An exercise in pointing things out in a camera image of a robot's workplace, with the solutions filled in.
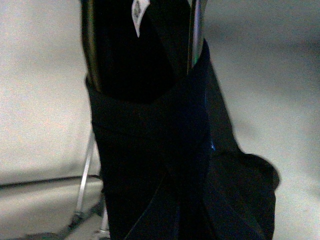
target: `floor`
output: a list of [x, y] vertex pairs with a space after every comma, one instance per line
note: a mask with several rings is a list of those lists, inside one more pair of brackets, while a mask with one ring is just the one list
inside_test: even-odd
[[[3, 0], [0, 9], [0, 239], [9, 239], [69, 223], [79, 178], [8, 184], [80, 176], [90, 111], [79, 2]], [[206, 9], [235, 136], [281, 176], [274, 240], [320, 240], [319, 13], [311, 0], [209, 0]], [[88, 181], [86, 209], [101, 187]], [[88, 240], [100, 224], [94, 216], [68, 240]]]

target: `black fabric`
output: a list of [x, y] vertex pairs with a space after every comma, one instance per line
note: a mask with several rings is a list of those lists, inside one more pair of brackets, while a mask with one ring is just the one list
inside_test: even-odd
[[[165, 176], [171, 238], [158, 239], [177, 239], [176, 228], [179, 240], [272, 239], [277, 173], [264, 159], [242, 153], [231, 129], [223, 132], [223, 121], [227, 128], [231, 124], [221, 94], [206, 94], [219, 91], [208, 69], [204, 42], [190, 74], [150, 104], [113, 99], [87, 82], [112, 239], [130, 231], [161, 232], [163, 222], [155, 225], [150, 216], [165, 216], [157, 212], [164, 196], [156, 194]], [[223, 116], [214, 116], [211, 108]], [[235, 144], [231, 150], [223, 143], [215, 147], [213, 137]]]

